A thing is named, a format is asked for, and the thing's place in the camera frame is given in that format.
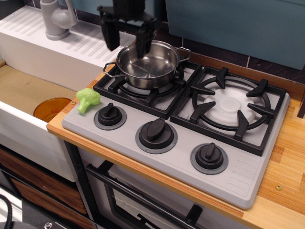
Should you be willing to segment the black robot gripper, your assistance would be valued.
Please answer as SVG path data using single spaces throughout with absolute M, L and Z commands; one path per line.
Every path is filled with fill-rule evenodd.
M 110 51 L 120 45 L 119 31 L 136 32 L 137 58 L 150 52 L 157 19 L 145 12 L 143 0 L 114 0 L 112 6 L 98 6 L 100 25 Z

